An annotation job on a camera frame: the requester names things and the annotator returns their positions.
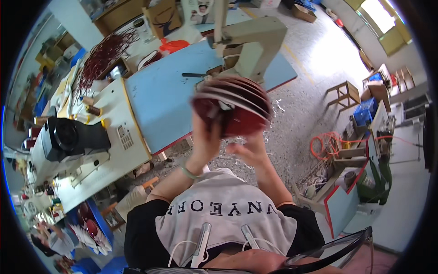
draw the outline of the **bracelet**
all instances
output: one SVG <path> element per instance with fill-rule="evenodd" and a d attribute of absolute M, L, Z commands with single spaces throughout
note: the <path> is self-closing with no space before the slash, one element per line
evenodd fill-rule
<path fill-rule="evenodd" d="M 191 178 L 191 179 L 193 179 L 193 180 L 198 179 L 199 176 L 193 175 L 188 169 L 186 169 L 185 165 L 186 165 L 186 164 L 184 163 L 184 164 L 182 164 L 182 167 L 181 167 L 181 170 L 183 171 L 183 173 L 184 173 L 187 177 L 189 177 L 189 178 Z"/>

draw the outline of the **paper bag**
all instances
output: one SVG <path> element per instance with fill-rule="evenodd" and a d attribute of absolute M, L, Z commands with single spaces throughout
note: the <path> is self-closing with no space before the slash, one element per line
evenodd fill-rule
<path fill-rule="evenodd" d="M 143 0 L 141 9 L 158 39 L 166 37 L 181 26 L 175 0 L 161 0 L 153 7 L 149 6 L 151 2 L 151 0 Z"/>

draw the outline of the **orange cord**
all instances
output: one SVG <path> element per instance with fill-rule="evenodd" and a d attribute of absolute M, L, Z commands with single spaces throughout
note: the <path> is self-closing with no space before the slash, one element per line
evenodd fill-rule
<path fill-rule="evenodd" d="M 396 137 L 396 136 L 392 136 L 392 135 L 379 136 L 379 137 L 376 137 L 375 140 L 385 139 L 385 138 L 395 138 L 395 139 L 399 139 L 399 140 L 401 140 L 405 143 L 408 143 L 410 145 L 413 145 L 413 146 L 423 147 L 420 144 L 415 144 L 415 143 L 406 141 L 405 139 L 402 139 L 400 137 Z M 315 152 L 315 150 L 313 149 L 313 144 L 314 144 L 315 140 L 318 140 L 320 145 L 321 145 L 321 150 L 319 152 Z M 342 143 L 347 143 L 347 142 L 350 142 L 350 143 L 366 142 L 366 140 L 346 141 L 346 140 L 342 140 L 341 136 L 337 132 L 327 132 L 327 133 L 322 133 L 322 134 L 312 138 L 312 140 L 310 141 L 310 151 L 312 152 L 312 155 L 315 156 L 315 158 L 317 158 L 318 160 L 328 160 L 331 157 L 333 157 L 334 155 L 338 155 L 339 151 L 342 149 Z M 331 150 L 333 152 L 327 151 L 326 147 L 331 148 Z"/>

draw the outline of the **hand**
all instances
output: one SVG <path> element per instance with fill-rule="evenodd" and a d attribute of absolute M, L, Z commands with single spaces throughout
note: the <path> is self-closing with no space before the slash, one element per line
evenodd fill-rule
<path fill-rule="evenodd" d="M 198 170 L 208 164 L 219 153 L 220 147 L 220 125 L 214 123 L 212 125 L 212 131 L 208 132 L 207 125 L 199 115 L 193 111 L 193 154 L 189 160 L 187 160 L 186 168 L 192 172 L 199 173 Z"/>
<path fill-rule="evenodd" d="M 242 160 L 253 167 L 263 167 L 271 161 L 266 153 L 265 143 L 263 142 L 263 131 L 251 136 L 246 136 L 247 142 L 244 145 L 231 143 L 226 147 L 228 154 L 236 154 Z"/>

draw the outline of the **black hair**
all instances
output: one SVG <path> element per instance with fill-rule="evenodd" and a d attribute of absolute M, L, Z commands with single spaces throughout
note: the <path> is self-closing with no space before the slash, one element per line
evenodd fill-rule
<path fill-rule="evenodd" d="M 46 255 L 47 257 L 51 257 L 55 254 L 58 254 L 55 251 L 48 248 L 47 246 L 43 245 L 41 240 L 35 237 L 33 234 L 30 234 L 30 238 L 32 240 L 33 245 L 38 247 L 38 249 L 41 250 L 44 253 L 44 255 Z"/>

